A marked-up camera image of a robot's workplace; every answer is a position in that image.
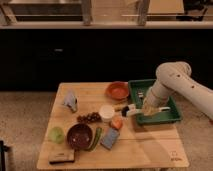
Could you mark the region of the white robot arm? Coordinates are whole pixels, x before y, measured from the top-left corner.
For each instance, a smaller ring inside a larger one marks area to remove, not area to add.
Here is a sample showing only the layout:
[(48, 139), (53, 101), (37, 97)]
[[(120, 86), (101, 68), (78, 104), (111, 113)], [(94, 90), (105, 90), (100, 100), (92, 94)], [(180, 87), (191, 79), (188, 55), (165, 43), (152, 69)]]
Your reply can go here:
[(166, 62), (156, 69), (156, 81), (148, 89), (142, 105), (145, 116), (154, 115), (163, 107), (173, 92), (188, 99), (213, 120), (213, 90), (191, 78), (191, 67), (186, 62)]

